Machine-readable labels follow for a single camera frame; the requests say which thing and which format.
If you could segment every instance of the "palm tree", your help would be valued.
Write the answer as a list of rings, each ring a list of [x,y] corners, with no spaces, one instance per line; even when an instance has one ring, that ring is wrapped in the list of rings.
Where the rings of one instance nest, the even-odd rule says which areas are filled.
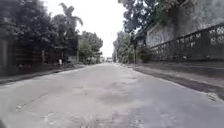
[[[67,28],[67,40],[69,43],[69,53],[71,55],[75,55],[77,57],[77,61],[79,61],[79,50],[78,50],[78,30],[76,30],[77,22],[83,25],[83,21],[78,16],[73,16],[72,13],[75,10],[73,6],[67,7],[64,3],[61,3],[64,15],[66,17]]]
[[[63,8],[64,14],[68,20],[68,24],[76,30],[77,22],[83,25],[83,21],[78,16],[72,16],[73,11],[75,10],[73,6],[67,7],[64,3],[60,4]]]

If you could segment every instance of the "overcast sky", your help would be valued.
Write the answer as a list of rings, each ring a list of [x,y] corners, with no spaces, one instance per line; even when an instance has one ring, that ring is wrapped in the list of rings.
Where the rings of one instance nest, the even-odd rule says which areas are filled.
[[[117,32],[123,28],[123,12],[125,9],[118,0],[44,0],[49,12],[53,15],[62,13],[59,6],[61,2],[67,6],[74,6],[73,15],[82,18],[84,26],[78,27],[80,31],[96,32],[103,39],[101,49],[103,56],[111,57],[113,41]]]

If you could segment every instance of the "wall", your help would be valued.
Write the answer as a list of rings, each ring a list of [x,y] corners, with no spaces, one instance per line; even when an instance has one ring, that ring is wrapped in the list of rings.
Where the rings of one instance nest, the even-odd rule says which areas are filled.
[[[178,11],[147,32],[147,45],[155,46],[224,22],[224,0],[189,0]]]

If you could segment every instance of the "asphalt road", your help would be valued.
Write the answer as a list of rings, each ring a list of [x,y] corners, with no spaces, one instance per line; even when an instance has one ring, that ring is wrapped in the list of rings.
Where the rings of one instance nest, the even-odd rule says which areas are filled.
[[[6,128],[223,128],[224,102],[101,64],[1,86],[0,118]]]

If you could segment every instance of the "metal railing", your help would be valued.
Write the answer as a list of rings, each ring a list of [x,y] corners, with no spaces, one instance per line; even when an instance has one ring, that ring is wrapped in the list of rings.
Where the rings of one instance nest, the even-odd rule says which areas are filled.
[[[224,23],[151,47],[153,60],[224,60]]]

